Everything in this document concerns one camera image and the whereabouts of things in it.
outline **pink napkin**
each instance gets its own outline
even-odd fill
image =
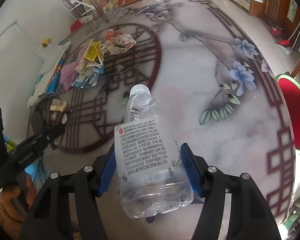
[[[63,66],[61,69],[60,83],[63,85],[63,87],[65,88],[66,91],[69,90],[71,83],[77,78],[77,76],[79,74],[75,70],[75,68],[78,66],[79,61],[83,57],[83,54],[86,49],[87,49],[87,46],[81,45],[76,61]]]

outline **plastic bottle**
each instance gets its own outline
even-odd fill
[[[193,201],[170,125],[148,87],[130,91],[124,124],[115,127],[120,197],[130,218],[167,213]]]

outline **purple flower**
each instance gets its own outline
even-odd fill
[[[272,72],[269,64],[266,62],[265,59],[262,60],[262,64],[261,64],[261,71],[262,72],[268,72],[270,74],[271,77],[275,78],[274,73]]]
[[[250,44],[247,40],[240,41],[238,38],[234,39],[237,45],[237,50],[241,53],[244,53],[248,58],[254,58],[254,55],[259,55],[255,50],[255,46]]]
[[[234,80],[237,80],[239,82],[239,88],[237,90],[236,96],[242,96],[243,94],[243,84],[250,90],[253,91],[256,89],[256,85],[253,82],[254,76],[247,71],[245,66],[242,66],[239,61],[233,62],[233,67],[235,69],[232,69],[229,71],[230,77],[232,77]]]

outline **finger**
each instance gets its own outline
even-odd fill
[[[20,188],[18,186],[15,187],[5,187],[2,189],[0,193],[1,203],[4,206],[8,215],[17,221],[23,222],[25,219],[20,213],[17,211],[13,203],[11,202],[12,198],[18,197],[20,195]]]
[[[27,194],[26,194],[26,201],[27,201],[29,207],[31,207],[35,197],[37,196],[37,191],[36,191],[36,189],[33,185],[33,182],[28,174],[26,174],[26,185],[28,187]]]

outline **tile floor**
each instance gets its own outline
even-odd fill
[[[212,0],[226,12],[254,41],[267,60],[275,75],[291,71],[300,57],[300,53],[292,52],[287,56],[275,44],[277,40],[269,33],[268,26],[260,18],[249,16],[248,12],[239,8],[230,0]],[[300,73],[296,77],[300,83]]]

